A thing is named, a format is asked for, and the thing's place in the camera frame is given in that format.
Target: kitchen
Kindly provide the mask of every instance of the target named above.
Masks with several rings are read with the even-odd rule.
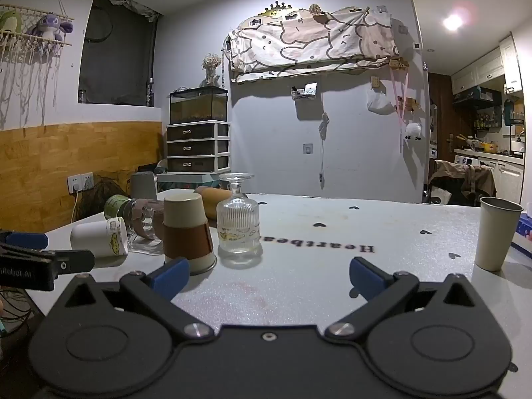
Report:
[[[512,34],[450,79],[429,73],[429,85],[435,117],[431,157],[490,167],[497,197],[519,203],[525,170],[525,104]]]

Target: green plush toy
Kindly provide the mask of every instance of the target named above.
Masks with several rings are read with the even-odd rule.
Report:
[[[22,33],[22,18],[16,10],[8,10],[0,16],[0,30]]]

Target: gray cup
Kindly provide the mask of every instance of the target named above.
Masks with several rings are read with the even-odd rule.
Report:
[[[481,269],[501,270],[522,211],[523,207],[518,203],[506,199],[480,199],[480,228],[474,263]]]
[[[143,171],[131,174],[131,198],[156,200],[157,189],[155,187],[155,179],[153,172]]]

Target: wooden rod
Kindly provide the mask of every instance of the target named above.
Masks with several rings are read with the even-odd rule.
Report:
[[[33,36],[32,34],[16,33],[15,31],[0,30],[0,34],[13,34],[14,36],[22,36],[22,37],[25,37],[25,38],[33,38],[33,39],[37,39],[37,41],[41,40],[43,42],[50,42],[51,44],[60,44],[60,45],[72,46],[72,44],[68,44],[66,42],[61,42],[60,40],[44,39],[44,38],[39,37],[39,36]]]
[[[44,15],[47,15],[47,14],[51,13],[52,15],[59,16],[59,18],[67,19],[68,21],[74,21],[74,18],[69,18],[68,16],[62,15],[60,13],[45,12],[43,10],[34,9],[32,7],[24,7],[24,6],[17,6],[17,5],[13,5],[13,4],[4,4],[4,3],[0,3],[0,7],[12,7],[13,9],[27,10],[27,11],[31,11],[31,12],[35,12],[35,13],[42,13]]]

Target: screw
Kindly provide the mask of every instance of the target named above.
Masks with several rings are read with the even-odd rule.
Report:
[[[355,327],[348,322],[335,322],[329,326],[329,331],[335,336],[349,336],[355,333]]]
[[[266,342],[272,342],[274,341],[275,339],[277,339],[277,335],[275,333],[264,333],[262,335],[262,338],[266,341]]]
[[[205,337],[211,332],[211,329],[203,322],[193,322],[185,326],[183,330],[190,337]]]

